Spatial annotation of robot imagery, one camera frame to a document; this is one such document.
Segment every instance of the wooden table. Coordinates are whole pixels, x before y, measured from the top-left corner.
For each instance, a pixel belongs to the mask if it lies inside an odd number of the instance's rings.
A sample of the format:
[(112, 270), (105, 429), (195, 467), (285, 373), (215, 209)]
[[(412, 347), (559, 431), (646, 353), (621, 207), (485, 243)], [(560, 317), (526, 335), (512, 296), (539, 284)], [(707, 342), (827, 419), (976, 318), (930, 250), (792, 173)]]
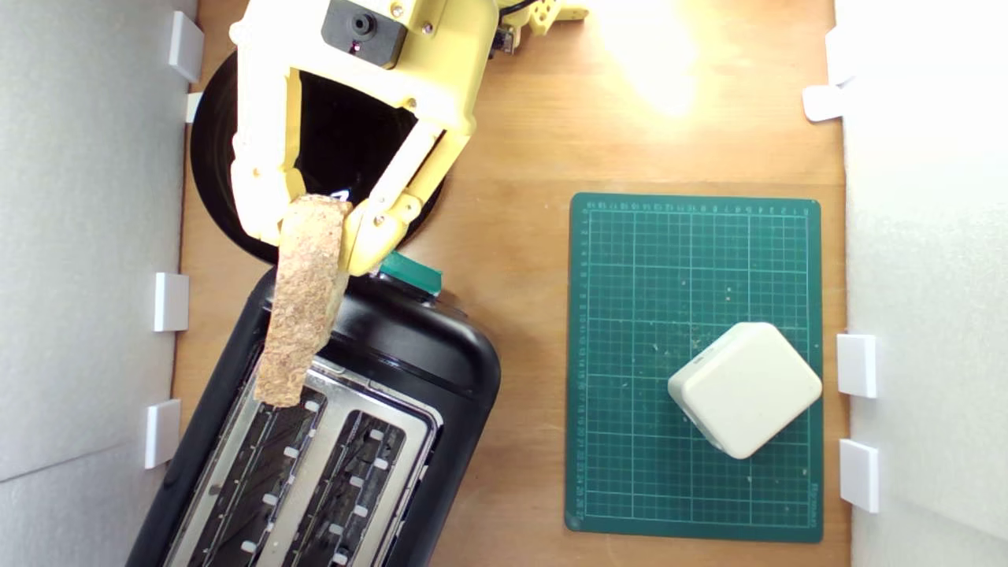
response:
[[(233, 48), (245, 0), (203, 0), (204, 84)], [(801, 89), (826, 79), (829, 0), (604, 0), (584, 23), (489, 63), (479, 131), (427, 226), (405, 249), (493, 340), (497, 405), (434, 566), (850, 565), (839, 496), (847, 433), (835, 341), (845, 327), (844, 169), (838, 124), (811, 125)], [(581, 191), (817, 199), (826, 322), (826, 537), (784, 545), (575, 534), (562, 523), (568, 215)], [(174, 396), (183, 420), (265, 264), (204, 211), (187, 175), (181, 270), (190, 330)]]

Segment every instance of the white bracket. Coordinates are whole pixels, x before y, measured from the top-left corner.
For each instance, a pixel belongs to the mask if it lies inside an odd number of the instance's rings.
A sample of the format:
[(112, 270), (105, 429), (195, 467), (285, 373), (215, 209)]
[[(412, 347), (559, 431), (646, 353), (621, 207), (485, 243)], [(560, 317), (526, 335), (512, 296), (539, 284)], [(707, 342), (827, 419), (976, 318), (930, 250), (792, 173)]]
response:
[(826, 66), (829, 85), (812, 85), (801, 92), (805, 117), (822, 122), (844, 115), (843, 86), (857, 74), (860, 50), (857, 39), (846, 27), (837, 26), (826, 34)]
[(190, 93), (188, 98), (185, 100), (185, 123), (192, 124), (196, 120), (196, 109), (200, 107), (200, 101), (203, 100), (203, 93)]
[(188, 275), (158, 272), (154, 278), (154, 331), (188, 329)]
[(879, 450), (840, 440), (840, 497), (871, 514), (879, 512)]
[(203, 31), (182, 12), (171, 20), (168, 65), (190, 83), (198, 83), (203, 71)]
[(844, 393), (878, 398), (874, 336), (837, 335), (837, 378)]
[(147, 407), (146, 447), (143, 454), (144, 468), (168, 461), (178, 449), (178, 429), (181, 424), (181, 402), (168, 400)]

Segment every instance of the white box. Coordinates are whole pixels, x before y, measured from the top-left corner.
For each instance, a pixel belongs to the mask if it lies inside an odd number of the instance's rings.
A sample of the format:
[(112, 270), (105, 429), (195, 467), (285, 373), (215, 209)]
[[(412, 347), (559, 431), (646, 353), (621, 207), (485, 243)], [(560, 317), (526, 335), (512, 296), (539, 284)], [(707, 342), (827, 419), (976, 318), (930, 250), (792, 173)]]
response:
[(812, 85), (801, 91), (805, 118), (810, 122), (833, 120), (844, 115), (844, 91), (836, 85)]
[(203, 100), (203, 92), (190, 93), (185, 99), (185, 123), (192, 124), (196, 120), (196, 111), (200, 108), (200, 101)]
[(668, 393), (708, 441), (755, 453), (823, 394), (823, 382), (769, 323), (739, 323), (668, 379)]

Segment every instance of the black plate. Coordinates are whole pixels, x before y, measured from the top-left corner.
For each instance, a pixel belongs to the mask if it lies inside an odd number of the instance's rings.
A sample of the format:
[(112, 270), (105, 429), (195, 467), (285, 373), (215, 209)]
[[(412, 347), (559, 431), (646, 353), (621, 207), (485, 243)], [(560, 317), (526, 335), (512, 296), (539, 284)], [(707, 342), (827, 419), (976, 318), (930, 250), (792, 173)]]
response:
[[(190, 143), (193, 179), (217, 226), (246, 252), (276, 263), (276, 247), (242, 229), (231, 193), (231, 162), (235, 158), (231, 141), (238, 128), (237, 78), (235, 51), (214, 73), (197, 108)], [(301, 72), (301, 152), (295, 165), (308, 193), (331, 195), (348, 190), (350, 201), (360, 203), (414, 123), (416, 118), (407, 110)], [(426, 219), (440, 191), (438, 186), (410, 224), (406, 239)]]

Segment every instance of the cable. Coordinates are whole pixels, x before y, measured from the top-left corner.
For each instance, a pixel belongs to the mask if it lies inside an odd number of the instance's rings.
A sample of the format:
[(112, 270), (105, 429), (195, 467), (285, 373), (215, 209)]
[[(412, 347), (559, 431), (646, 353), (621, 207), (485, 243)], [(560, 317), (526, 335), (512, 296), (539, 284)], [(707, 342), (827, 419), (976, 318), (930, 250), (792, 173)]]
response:
[(513, 14), (513, 13), (519, 11), (519, 10), (524, 10), (525, 8), (531, 6), (532, 4), (535, 4), (539, 0), (521, 0), (521, 2), (518, 2), (517, 4), (514, 4), (513, 6), (505, 6), (505, 7), (501, 8), (501, 17), (504, 17), (504, 16), (509, 15), (509, 14)]

